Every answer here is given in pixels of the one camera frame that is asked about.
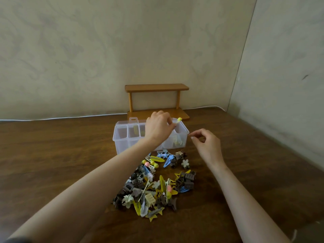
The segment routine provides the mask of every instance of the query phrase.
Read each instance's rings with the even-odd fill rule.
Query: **left hand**
[[[146,120],[145,139],[156,148],[169,137],[176,126],[168,112],[153,112]]]

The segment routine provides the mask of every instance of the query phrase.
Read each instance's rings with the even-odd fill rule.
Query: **wooden shelf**
[[[137,117],[138,120],[147,119],[152,115],[152,112],[158,112],[158,111],[164,111],[168,112],[171,116],[171,118],[182,118],[182,120],[189,120],[188,114],[184,112],[181,108],[164,108],[164,109],[149,109],[149,110],[140,110],[140,111],[128,111],[127,113],[127,119],[131,117]]]
[[[141,84],[141,85],[125,85],[127,93],[139,92],[162,92],[162,91],[182,91],[189,90],[184,84]]]

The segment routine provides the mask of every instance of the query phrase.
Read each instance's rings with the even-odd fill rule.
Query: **plastic organizer box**
[[[129,121],[118,121],[116,123],[112,140],[115,142],[117,154],[133,146],[139,139],[144,138],[145,122],[146,120],[130,118]],[[172,122],[176,123],[177,119],[173,118]],[[168,139],[154,151],[185,147],[188,134],[188,129],[183,122],[180,121]]]

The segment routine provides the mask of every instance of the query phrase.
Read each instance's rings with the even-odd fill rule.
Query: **forearm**
[[[227,167],[212,167],[243,242],[290,242]]]
[[[79,242],[136,167],[155,147],[145,138],[71,185],[11,237],[38,242]]]

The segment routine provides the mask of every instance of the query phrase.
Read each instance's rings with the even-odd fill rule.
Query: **human hand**
[[[200,129],[189,134],[195,144],[200,157],[212,169],[226,168],[221,151],[221,141],[209,130]]]
[[[153,112],[145,124],[145,139],[154,146],[154,149],[161,145],[177,124],[172,123],[170,114],[164,111]]]

